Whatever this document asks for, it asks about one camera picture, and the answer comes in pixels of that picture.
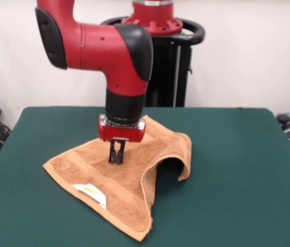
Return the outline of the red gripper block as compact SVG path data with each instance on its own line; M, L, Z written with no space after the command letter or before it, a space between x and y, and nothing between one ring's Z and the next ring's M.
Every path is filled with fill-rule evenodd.
M108 121L106 115L100 115L98 119L98 135L101 140L110 142L109 163L122 164L126 141L139 143L142 141L146 129L146 121L141 118L134 126L118 126ZM115 140L120 144L116 154Z

